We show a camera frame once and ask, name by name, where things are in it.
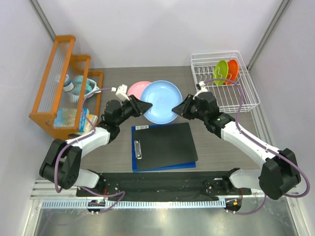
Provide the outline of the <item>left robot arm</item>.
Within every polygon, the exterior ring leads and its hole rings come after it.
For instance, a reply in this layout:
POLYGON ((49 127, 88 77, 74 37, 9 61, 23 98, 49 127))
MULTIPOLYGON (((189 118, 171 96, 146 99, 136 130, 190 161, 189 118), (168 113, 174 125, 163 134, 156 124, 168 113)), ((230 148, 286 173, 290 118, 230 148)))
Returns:
POLYGON ((81 159, 97 149, 115 140, 120 125, 130 117, 145 114, 153 105, 141 101, 135 96, 120 102, 107 102, 101 121, 92 131, 70 140, 55 139, 39 169, 39 175, 54 183, 57 192, 73 186, 86 187, 94 196, 100 196, 105 189, 100 174, 81 169, 81 159))

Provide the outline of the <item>green plate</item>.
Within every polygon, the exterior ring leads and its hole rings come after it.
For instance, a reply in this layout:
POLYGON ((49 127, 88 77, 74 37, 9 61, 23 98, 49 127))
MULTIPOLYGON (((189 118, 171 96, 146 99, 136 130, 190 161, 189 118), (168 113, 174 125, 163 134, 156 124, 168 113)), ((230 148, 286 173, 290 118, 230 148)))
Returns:
POLYGON ((225 60, 221 60, 217 63, 213 72, 214 84, 217 86, 223 85, 224 80, 221 80, 221 79, 226 79, 227 75, 228 75, 228 63, 225 60))

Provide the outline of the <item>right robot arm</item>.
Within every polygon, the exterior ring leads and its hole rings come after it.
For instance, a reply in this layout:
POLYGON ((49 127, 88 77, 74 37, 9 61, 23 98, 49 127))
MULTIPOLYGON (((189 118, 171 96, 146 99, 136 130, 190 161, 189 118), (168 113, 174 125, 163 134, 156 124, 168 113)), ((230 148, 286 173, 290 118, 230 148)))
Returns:
POLYGON ((277 200, 300 183, 294 152, 287 148, 279 150, 247 133, 235 118, 220 112, 211 92, 201 92, 197 96, 190 94, 172 111, 189 120, 201 120, 209 132, 236 146, 259 166, 258 170, 231 170, 222 182, 227 194, 250 188, 262 190, 269 198, 277 200))

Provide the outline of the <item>pink plate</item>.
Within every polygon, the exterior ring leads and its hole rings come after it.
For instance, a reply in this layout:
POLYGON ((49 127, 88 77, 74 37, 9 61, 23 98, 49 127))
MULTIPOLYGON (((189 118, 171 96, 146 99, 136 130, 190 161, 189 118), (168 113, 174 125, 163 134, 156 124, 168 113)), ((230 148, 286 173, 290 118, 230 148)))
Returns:
POLYGON ((149 81, 140 81, 133 84, 127 91, 127 95, 134 95, 137 99, 141 98, 144 89, 150 84, 149 81))

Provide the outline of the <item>blue plate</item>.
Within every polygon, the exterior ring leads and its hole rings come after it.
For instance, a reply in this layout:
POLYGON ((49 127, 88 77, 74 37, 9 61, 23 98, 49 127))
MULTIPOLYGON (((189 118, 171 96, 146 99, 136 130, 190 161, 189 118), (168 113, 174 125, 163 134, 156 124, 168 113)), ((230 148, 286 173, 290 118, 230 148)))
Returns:
POLYGON ((172 109, 182 103, 183 98, 176 85, 169 81, 158 80, 150 83, 142 92, 141 100, 151 103, 152 107, 144 117, 155 124, 167 124, 177 118, 172 109))

